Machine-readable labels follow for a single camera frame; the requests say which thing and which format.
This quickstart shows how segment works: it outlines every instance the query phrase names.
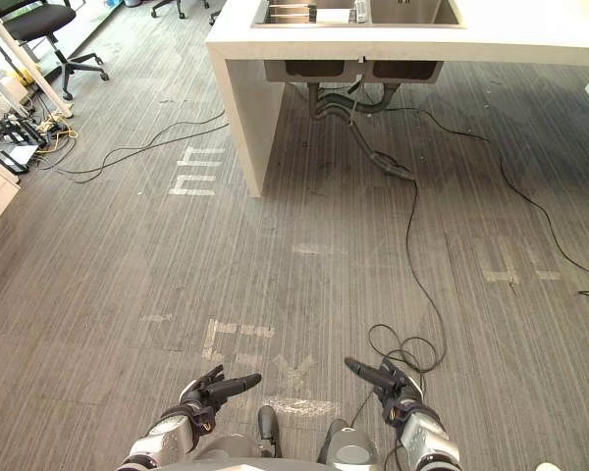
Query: electrical cord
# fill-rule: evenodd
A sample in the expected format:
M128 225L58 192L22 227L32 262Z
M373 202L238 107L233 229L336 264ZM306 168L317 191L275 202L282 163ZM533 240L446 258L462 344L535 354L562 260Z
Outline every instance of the electrical cord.
M168 127L164 128L163 130L161 130L158 133L156 133L148 141L147 144L145 144L145 145L143 145L141 147L118 147L118 148L115 148L115 149L109 151L104 156L103 161L102 161L102 164L100 166L98 166L98 167L95 167L95 168L92 168L92 169L88 169L88 170L79 170L79 171L73 171L73 170L68 170L68 169L63 169L63 168L57 167L57 172L59 172L60 174L64 174L64 175L86 175L86 174L91 174L91 173L96 172L95 175L93 175L92 177L89 177L89 178L87 178L85 180L73 180L73 179L70 179L74 183L79 183L79 184L89 183L89 182L97 179L98 177L100 177L100 175L102 174L102 171L104 169L106 169L108 167L111 167L111 166L114 166L114 165L116 165L116 164L118 164L120 162L123 162L123 161L125 161L125 160L127 160L127 159L129 159L129 158L131 158L131 157L133 157L133 156L141 153L141 152L144 152L146 150L150 150L150 149L153 149L153 148L162 146L162 145L166 145L166 144L170 144L170 143L173 143L173 142L177 142L177 141L180 141L180 140L190 139L192 137L198 137L200 135L209 134L209 133L211 133L213 131L217 131L217 130L221 130L222 128L225 128L226 126L229 125L228 123L226 123L226 124L224 124L224 125L222 125L220 127L214 128L212 130L203 131L203 132L197 132L197 133L194 133L194 134L185 135L185 136L182 136L182 137L178 137L178 138L175 138L175 139L166 140L166 141L163 141L163 142L159 142L157 144L154 144L155 140L157 140L158 137L160 137L164 132L170 130L174 126L177 126L177 125L206 125L208 123L211 123L211 122L213 122L213 121L221 118L222 116L224 116L224 114L225 114L225 110L221 111L218 115L216 115L216 116L214 116L212 118L209 118L207 120L204 120L204 121L199 121L199 122L178 121L176 123L172 123ZM121 158L119 158L117 160L114 160L112 162L107 162L107 160L109 159L109 157L113 153L118 152L118 151L121 151L121 150L132 150L134 152L131 152L130 154L127 154L127 155L125 155L125 156L123 156L123 157L121 157Z
M400 108L389 108L387 109L387 111L403 111L403 110L411 110L411 111L417 111L419 113L425 113L433 122L436 126L438 126L441 130L445 131L445 132L449 132L451 134L456 134L456 135L461 135L461 136L465 136L465 137L469 137L472 139L477 139L480 140L482 142L486 142L488 144L490 144L491 146L493 146L496 150L496 152L498 153L498 164L500 167L500 174L502 175L502 178L504 180L504 182L507 184L507 186L514 192L516 193L519 197L521 197L524 201L526 201L527 203L531 204L532 206L534 206L535 208L537 208L545 217L546 221L548 222L548 227L550 229L550 235L552 236L552 240L554 241L555 246L557 247L557 250L559 251L559 253L561 254L561 256L570 264L572 264L574 267L578 268L579 270L582 270L583 272L589 274L589 268L585 267L584 265L582 265L581 263L577 262L576 260L574 260L570 255L568 255L565 250L562 248L561 242L559 241L559 238L557 237L557 233L554 229L554 224L552 222L552 218L550 217L550 214L548 213L548 211L541 206L539 203L537 203L535 200L533 200L532 198L530 198L530 196L528 196L527 194L525 194L523 191L521 191L510 179L509 175L506 172L506 169L504 167L504 154L502 153L502 151L500 150L500 147L498 147L495 142L493 142L493 140L491 140L488 137L485 137L483 135L480 134L476 134L476 133L472 133L472 132L463 132L463 131L454 131L451 130L447 127L445 127L443 124L441 124L432 113L430 113L427 110L421 109L421 108L414 108L414 107L400 107ZM577 292L577 294L583 295L583 296L587 296L589 297L589 289L581 289Z
M389 464L389 459L391 458L391 456L394 454L395 455L395 464L397 465L397 469L399 471L402 471L402 467L400 466L400 459L397 456L397 452L400 448L403 448L402 444L400 444L399 442L396 441L396 445L393 449L391 449L388 453L386 453L386 458L384 459L384 471L386 471L386 468Z
M63 154L55 163L48 165L47 167L40 167L37 168L37 170L52 170L55 167L57 167L61 162L63 162L64 160L66 160L70 154L72 153L73 150L75 150L75 147L77 146L77 140L76 139L72 139L72 140L67 140L66 143L63 145L63 147L61 147L61 149L67 147L68 143L72 142L72 147L70 147L65 154Z
M190 135L184 135L182 137L177 137L176 139L171 139L171 140L165 140L163 142L159 142L157 144L152 144L152 145L148 145L148 146L144 146L139 148L138 150L136 150L135 152L132 152L130 154L125 155L124 157L121 157L120 159L114 160L112 162L109 163L103 163L100 167L96 167L94 169L89 169L89 170L78 170L78 171L71 171L71 170L65 170L65 169L60 169L58 168L57 170L63 174L68 174L68 175L83 175L83 174L90 174L92 172L97 172L93 177L90 177L88 179L85 180L73 180L74 183L79 183L79 184L83 184L83 183L89 183L95 179L97 179L98 177L100 177L100 175L102 174L102 171L108 167L112 167L116 164L119 164L120 162L123 162L127 159L129 159L130 157L133 157L137 154L140 154L146 150L150 150L150 149L154 149L156 147L160 147L162 145L166 145L166 144L171 144L173 142L178 142L180 140L186 140L186 139L190 139L192 137L198 137L200 135L206 135L206 134L210 134L211 132L214 131L218 131L221 130L223 128L226 128L229 125L229 123L225 123L224 125L221 125L217 128L214 128L212 130L208 130L208 131L202 131L202 132L196 132L194 134L190 134Z

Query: office chair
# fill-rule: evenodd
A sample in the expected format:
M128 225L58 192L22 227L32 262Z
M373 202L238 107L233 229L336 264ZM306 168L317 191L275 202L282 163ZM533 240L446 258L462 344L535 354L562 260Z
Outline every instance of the office chair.
M220 15L220 12L221 12L221 10L218 10L217 12L214 12L209 15L209 25L210 26L214 26L214 24L216 23L216 19Z
M50 41L55 55L61 62L64 99L72 100L73 98L72 93L68 91L68 80L75 71L99 72L100 78L107 81L109 76L102 68L83 64L89 59L95 59L96 64L101 66L102 59L96 54L90 53L66 59L66 56L55 45L57 38L53 33L77 17L77 12L70 8L70 0L64 0L65 7L63 5L50 5L46 3L46 0L0 0L0 18L37 2L40 2L41 5L22 13L18 17L4 21L3 25L14 39L20 43L33 41L40 37L45 37Z
M159 2L157 5L155 5L150 10L150 16L153 18L157 18L157 9L159 7L163 7L164 5L168 5L172 1L173 0L161 0L161 2ZM186 14L181 11L181 0L175 0L175 1L177 2L177 12L179 13L179 18L181 20L184 20L186 18ZM203 7L205 7L205 10L207 10L209 8L209 3L207 3L207 0L203 0Z

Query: black cable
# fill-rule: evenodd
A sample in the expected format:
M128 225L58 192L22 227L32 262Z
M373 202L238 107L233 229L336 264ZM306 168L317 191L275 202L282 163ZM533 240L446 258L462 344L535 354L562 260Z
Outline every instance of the black cable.
M132 152L131 154L127 154L124 157L121 157L118 160L114 160L113 162L109 162L108 164L104 164L101 165L100 167L97 167L95 169L90 169L90 170L79 170L79 171L69 171L69 170L64 170L64 169L59 169L61 172L65 173L65 174L70 174L70 175L82 175L82 174L89 174L91 172L98 172L97 174L95 174L93 177L89 178L89 179L85 179L85 180L81 180L81 181L74 181L75 183L88 183L91 182L92 180L95 180L96 178L100 177L100 175L102 174L102 170L106 169L107 167L111 167L114 166L116 164L119 164L120 162L123 162L127 159L129 159L130 157L133 157L137 154L140 154L146 150L150 150L150 149L154 149L156 147L160 147L162 145L166 145L166 144L171 144L173 142L178 142L180 140L186 140L186 139L190 139L192 137L198 137L200 135L205 135L205 134L210 134L211 132L217 131L217 130L221 130L222 128L226 128L229 125L229 123L226 123L222 126L219 126L217 128L214 128L213 130L208 130L208 131L202 131L202 132L196 132L194 134L190 134L190 135L184 135L183 137L177 137L176 139L171 139L171 140L165 140L164 142L159 142L157 144L153 144L153 145L149 145L147 147L142 147L139 150L137 150L136 152Z
M397 457L397 451L398 449L400 449L402 447L402 445L396 445L393 449L391 449L391 451L389 451L388 453L386 453L386 458L384 459L384 471L386 471L386 468L389 464L389 458L393 455L393 453L395 454L395 463L398 466L398 470L402 471L402 467L400 466L400 460Z
M118 163L120 163L120 162L123 162L124 160L127 160L128 158L130 158L130 157L133 157L133 156L135 156L135 155L137 155L137 154L139 154L139 153L141 153L141 152L144 152L144 151L146 151L146 150L149 150L149 149L153 149L153 148L159 147L159 146L161 146L161 145L165 145L165 144L170 144L170 143L173 143L173 142L177 142L177 141L179 141L179 140L184 140L184 139L189 139L189 138L192 138L192 137L197 137L197 136L200 136L200 135L209 134L209 133L211 133L211 132L213 132L213 131L217 131L217 130L220 130L220 129L222 129L222 128L225 128L226 126L228 126L228 125L229 125L228 123L226 123L226 124L224 124L224 125L222 125L222 126L220 126L220 127L214 128L213 130L209 130L209 131L203 131L203 132L197 132L197 133L194 133L194 134L190 134L190 135L185 135L185 136L182 136L182 137L178 137L178 138L176 138L176 139L171 139L171 140L167 140L167 141L159 142L159 143L157 143L157 144L153 144L153 142L155 142L155 140L156 140L156 139L157 139L157 138L158 138L160 135L162 135L164 132L168 131L169 129L171 129L171 128L172 128L172 127L174 127L174 126L177 126L177 125L205 125L205 124L211 123L212 121L215 121L215 120L217 120L218 118L221 118L221 117L222 117L224 114L225 114L225 110L223 110L223 111L222 111L222 112L220 112L218 115L216 115L216 116L214 116L214 117L212 117L212 118L209 118L209 119L207 119L207 120L200 121L200 122L191 122L191 121L178 121L178 122L176 122L176 123L172 123L172 124L171 124L171 125L169 125L168 127L164 128L164 129L163 129L163 130L161 130L160 132L156 133L156 134L155 134L155 135L154 135L154 136L153 136L153 137L150 139L150 141L149 141L147 144L145 144L145 145L143 145L143 146L141 146L141 147L118 147L118 148L116 148L116 149L113 149L113 150L109 151L109 152L108 152L108 153L105 155L105 157L103 158L102 164L101 164L99 167L95 167L95 168L93 168L93 169L89 169L89 170L80 170L80 171L72 171L72 170L68 170L68 169L62 169L62 168L58 168L57 170L58 170L60 173L62 173L62 174L67 174L67 175L83 175L83 174L90 174L90 173L96 172L96 174L95 174L94 176L92 176L92 177L90 177L90 178L87 178L87 179L85 179L85 180L82 180L82 181L75 181L75 180L73 180L73 182L74 182L74 183L88 183L88 182L91 182L91 181L95 180L96 178L98 178L98 177L99 177L99 176L102 174L102 171L103 171L104 169L106 169L107 167L111 167L111 166L113 166L113 165L116 165L116 164L118 164ZM132 152L132 153L130 153L130 154L128 154L128 155L125 155L124 157L122 157L122 158L120 158L120 159L117 159L117 160L115 160L115 161L113 161L113 162L109 162L109 163L107 163L107 159L109 159L109 157L110 157L110 156L111 156L111 155L112 155L114 152L118 152L118 151L120 151L120 150L134 150L135 152Z
M70 139L68 138L68 141L61 146L59 149L57 150L61 150L64 149L65 147L68 146ZM63 154L54 164L51 164L47 167L43 167L43 168L37 168L37 170L52 170L55 167L57 167L61 162L63 162L64 160L66 160L68 158L68 156L72 153L73 150L75 150L75 147L77 146L77 140L76 139L72 139L72 147L70 147L65 154Z
M366 398L360 403L360 406L357 408L357 410L355 411L355 414L353 415L353 418L351 419L351 422L349 423L349 426L351 428L353 428L353 425L355 424L356 419L358 418L358 416L360 415L360 413L362 412L362 409L364 408L364 406L366 405L366 403L369 401L369 399L371 398L371 395L373 395L373 392L375 391L374 388L371 388L371 391L369 392L369 394L366 396Z
M46 112L48 113L48 116L52 116L52 113L50 112L50 110L48 109L48 107L46 106L46 102L43 101L43 98L41 97L41 92L38 91L37 93L35 93L35 96L39 99L39 101L41 102L41 105L44 107L44 109L46 110Z
M398 457L397 452L398 452L398 450L400 448L403 448L403 445L400 444L399 439L395 439L395 443L397 444L395 446L395 453L394 453L394 455L395 455L395 464L397 466L398 471L402 471L402 466L400 465L400 458Z
M557 247L557 250L559 251L559 253L562 255L562 257L567 260L569 263L571 263L574 267L582 270L583 272L589 274L589 268L585 267L584 265L582 265L581 263L577 262L576 260L574 260L573 258L571 258L562 248L561 243L559 242L559 238L557 237L556 231L554 229L554 225L552 223L552 218L550 217L550 214L548 213L548 211L541 206L539 203L537 203L536 201L534 201L532 198L530 198L528 195L526 195L523 191L521 191L517 186L514 185L514 183L510 180L509 176L506 173L506 170L504 168L504 154L502 153L502 151L500 150L500 147L498 147L493 140L491 140L488 137L485 137L483 135L480 134L475 134L472 132L463 132L463 131L454 131L451 130L445 126L443 126L435 117L434 115L432 115L432 113L430 113L427 110L423 110L421 108L414 108L414 107L400 107L400 108L388 108L387 111L402 111L402 110L412 110L412 111L417 111L419 113L425 113L428 117L430 117L430 119L443 131L449 132L451 134L456 134L456 135L462 135L465 137L470 137L473 139L477 139L477 140L481 140L483 142L487 142L488 144L492 145L495 150L497 151L498 155L499 155L499 166L500 166L500 173L502 175L502 178L504 179L504 182L507 184L507 186L514 191L518 196L520 196L523 200L525 200L527 203L531 204L532 206L534 206L535 208L537 208L539 211L541 211L541 213L543 214L543 216L546 218L546 220L548 221L548 227L550 228L550 234L552 236L552 240L554 241L555 246ZM581 294L583 296L587 296L589 297L589 289L582 289L579 290L577 292L578 294Z

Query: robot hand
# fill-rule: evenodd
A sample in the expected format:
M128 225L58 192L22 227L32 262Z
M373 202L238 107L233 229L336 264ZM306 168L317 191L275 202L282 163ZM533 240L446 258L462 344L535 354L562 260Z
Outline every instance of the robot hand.
M371 383L384 408L384 421L397 431L412 471L460 471L457 446L450 440L439 415L423 402L420 387L391 360L379 368L345 358L349 369Z
M213 432L216 412L227 399L250 390L261 380L258 373L225 380L223 365L193 380L181 392L179 404L167 409L134 443L116 471L144 471L182 461L201 436Z

